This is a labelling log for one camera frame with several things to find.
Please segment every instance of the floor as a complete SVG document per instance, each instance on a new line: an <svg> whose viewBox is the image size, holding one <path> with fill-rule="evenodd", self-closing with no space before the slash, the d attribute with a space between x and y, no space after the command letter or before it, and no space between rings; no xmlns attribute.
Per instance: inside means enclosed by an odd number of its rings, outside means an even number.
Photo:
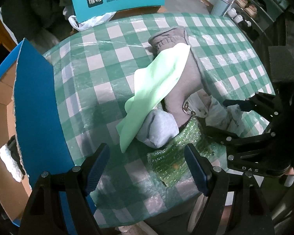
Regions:
<svg viewBox="0 0 294 235"><path fill-rule="evenodd" d="M165 8L168 12L209 14L207 6L200 0L165 0Z"/></svg>

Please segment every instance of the checkered tablecloth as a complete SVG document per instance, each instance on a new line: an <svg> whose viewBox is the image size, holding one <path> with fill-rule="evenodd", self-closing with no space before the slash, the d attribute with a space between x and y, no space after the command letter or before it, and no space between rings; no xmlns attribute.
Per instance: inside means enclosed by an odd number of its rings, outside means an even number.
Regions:
<svg viewBox="0 0 294 235"><path fill-rule="evenodd" d="M111 158L96 191L100 227L130 225L164 212L198 193L188 172L166 188L148 165L150 148L134 140L122 154L115 126L126 116L135 70L154 59L148 38L183 26L205 69L212 94L245 99L271 93L269 78L251 44L229 18L199 14L153 14L124 18L74 34L45 54L54 66L54 86L64 137L80 165L102 142ZM244 113L244 136L262 133L267 121Z"/></svg>

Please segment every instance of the shoe rack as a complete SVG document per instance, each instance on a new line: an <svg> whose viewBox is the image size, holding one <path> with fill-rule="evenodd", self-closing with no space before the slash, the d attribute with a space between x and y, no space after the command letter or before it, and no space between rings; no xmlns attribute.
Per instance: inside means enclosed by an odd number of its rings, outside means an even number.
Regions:
<svg viewBox="0 0 294 235"><path fill-rule="evenodd" d="M259 34L262 34L265 29L267 29L273 22L276 21L277 17L283 13L283 11L287 8L288 2L286 0L246 0L249 1L249 5L253 4L257 13L256 16L251 17L249 13L247 13L246 8L242 8L239 6L235 0L233 0L228 9L225 11L224 16L230 17L227 12L234 8L237 14L240 14L245 18L246 21L251 22L251 27L255 29ZM248 40L252 43L251 39L247 35L246 32L242 30Z"/></svg>

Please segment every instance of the light green fabric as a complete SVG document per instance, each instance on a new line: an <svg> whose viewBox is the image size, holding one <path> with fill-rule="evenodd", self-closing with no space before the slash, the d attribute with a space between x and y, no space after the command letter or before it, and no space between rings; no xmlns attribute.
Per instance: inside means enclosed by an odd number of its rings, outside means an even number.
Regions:
<svg viewBox="0 0 294 235"><path fill-rule="evenodd" d="M124 105L126 117L116 126L124 153L148 113L172 90L184 70L190 46L178 43L161 51L149 66L134 73L134 96Z"/></svg>

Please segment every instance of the table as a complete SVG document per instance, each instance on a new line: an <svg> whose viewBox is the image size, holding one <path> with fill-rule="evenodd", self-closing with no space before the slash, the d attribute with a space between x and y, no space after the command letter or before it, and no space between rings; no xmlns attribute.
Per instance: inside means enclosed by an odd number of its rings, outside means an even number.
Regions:
<svg viewBox="0 0 294 235"><path fill-rule="evenodd" d="M167 211L198 193L188 172L166 188L147 162L150 148L134 140L122 154L115 126L126 116L133 96L133 74L148 66L154 51L148 38L166 28L185 27L204 67L213 96L245 99L256 91L272 93L257 54L229 18L165 13L128 17L74 34L44 56L54 67L59 117L71 157L80 165L101 142L111 157L91 193L101 228L131 225ZM244 113L242 136L263 132L268 122Z"/></svg>

